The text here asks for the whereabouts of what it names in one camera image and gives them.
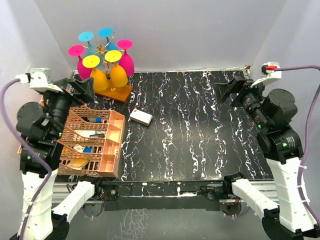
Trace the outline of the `yellow wine glass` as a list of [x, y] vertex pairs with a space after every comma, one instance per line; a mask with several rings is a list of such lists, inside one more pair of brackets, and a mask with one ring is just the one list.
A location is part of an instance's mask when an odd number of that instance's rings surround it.
[[113, 63], [110, 70], [111, 83], [115, 88], [122, 88], [128, 83], [128, 77], [123, 67], [118, 64], [122, 53], [119, 50], [111, 50], [105, 54], [105, 60], [108, 63]]
[[90, 76], [93, 78], [95, 92], [105, 91], [109, 86], [107, 76], [97, 68], [100, 62], [101, 60], [97, 55], [88, 55], [82, 61], [86, 68], [92, 69]]

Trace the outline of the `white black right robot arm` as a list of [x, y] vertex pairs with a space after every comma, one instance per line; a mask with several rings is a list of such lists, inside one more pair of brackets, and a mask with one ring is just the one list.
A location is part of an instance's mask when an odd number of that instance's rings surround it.
[[298, 109], [294, 96], [276, 88], [263, 96], [264, 85], [235, 77], [214, 85], [219, 103], [235, 94], [232, 107], [242, 107], [257, 126], [257, 141], [271, 169], [278, 202], [257, 190], [242, 173], [225, 176], [223, 194], [243, 200], [261, 219], [266, 235], [272, 240], [302, 240], [320, 236], [320, 222], [307, 208], [302, 176], [303, 148], [290, 122]]

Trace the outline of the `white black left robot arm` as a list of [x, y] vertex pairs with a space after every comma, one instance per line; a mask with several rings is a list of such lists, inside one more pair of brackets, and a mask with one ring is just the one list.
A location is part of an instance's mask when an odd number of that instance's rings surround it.
[[23, 181], [22, 219], [15, 240], [64, 240], [70, 223], [87, 200], [103, 195], [100, 178], [83, 176], [75, 189], [52, 206], [53, 188], [63, 145], [59, 143], [71, 107], [94, 101], [93, 79], [64, 78], [49, 84], [45, 76], [24, 74], [19, 82], [35, 84], [44, 103], [27, 102], [17, 112], [17, 124], [8, 124], [21, 143]]

